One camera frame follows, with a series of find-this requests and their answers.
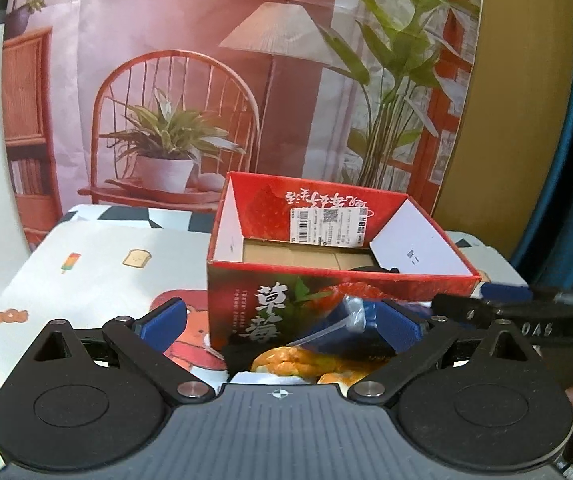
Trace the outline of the black dotted glove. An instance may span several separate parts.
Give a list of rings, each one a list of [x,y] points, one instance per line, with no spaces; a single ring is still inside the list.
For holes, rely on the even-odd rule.
[[[234,376],[239,373],[249,372],[253,361],[269,349],[268,344],[258,344],[253,341],[226,344],[220,350],[220,354],[227,365],[228,382],[233,382]]]

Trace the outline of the printed living room backdrop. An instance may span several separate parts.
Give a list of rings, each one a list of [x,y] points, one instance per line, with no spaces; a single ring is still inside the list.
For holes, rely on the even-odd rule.
[[[8,0],[2,110],[22,231],[76,202],[215,210],[253,171],[433,211],[482,0]]]

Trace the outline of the cartoon printed tablecloth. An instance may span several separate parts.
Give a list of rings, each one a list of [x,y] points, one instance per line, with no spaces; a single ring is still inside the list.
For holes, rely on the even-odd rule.
[[[0,387],[52,318],[95,328],[179,296],[189,322],[168,356],[214,387],[227,366],[209,342],[207,253],[213,212],[73,207],[0,292]]]

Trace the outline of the red strawberry cardboard box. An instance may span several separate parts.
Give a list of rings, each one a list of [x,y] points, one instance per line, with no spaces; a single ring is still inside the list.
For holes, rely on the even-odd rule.
[[[481,276],[408,194],[228,174],[207,253],[209,341],[279,347],[345,296],[468,297]]]

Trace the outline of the wooden door panel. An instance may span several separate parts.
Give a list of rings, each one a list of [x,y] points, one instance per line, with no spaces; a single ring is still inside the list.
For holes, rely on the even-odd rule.
[[[505,257],[558,146],[573,77],[573,0],[482,0],[477,55],[434,217]]]

